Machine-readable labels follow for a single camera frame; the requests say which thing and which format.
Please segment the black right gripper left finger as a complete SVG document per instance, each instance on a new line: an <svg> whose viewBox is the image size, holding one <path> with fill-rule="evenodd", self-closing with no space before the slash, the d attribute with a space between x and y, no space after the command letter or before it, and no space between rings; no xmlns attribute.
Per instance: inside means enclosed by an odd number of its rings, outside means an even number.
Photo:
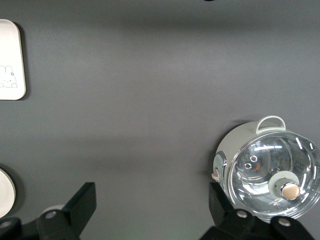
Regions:
<svg viewBox="0 0 320 240"><path fill-rule="evenodd" d="M22 224L18 217L0 219L2 240L79 240L97 207L96 184L86 182L62 209L51 209Z"/></svg>

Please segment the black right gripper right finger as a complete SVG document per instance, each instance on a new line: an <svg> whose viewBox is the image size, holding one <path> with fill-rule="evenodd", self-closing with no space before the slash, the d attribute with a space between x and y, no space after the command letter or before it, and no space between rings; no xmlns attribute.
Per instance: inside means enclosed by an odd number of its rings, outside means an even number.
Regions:
<svg viewBox="0 0 320 240"><path fill-rule="evenodd" d="M217 182L209 184L209 210L214 222L202 240L313 240L297 220L274 216L269 223L249 211L234 208Z"/></svg>

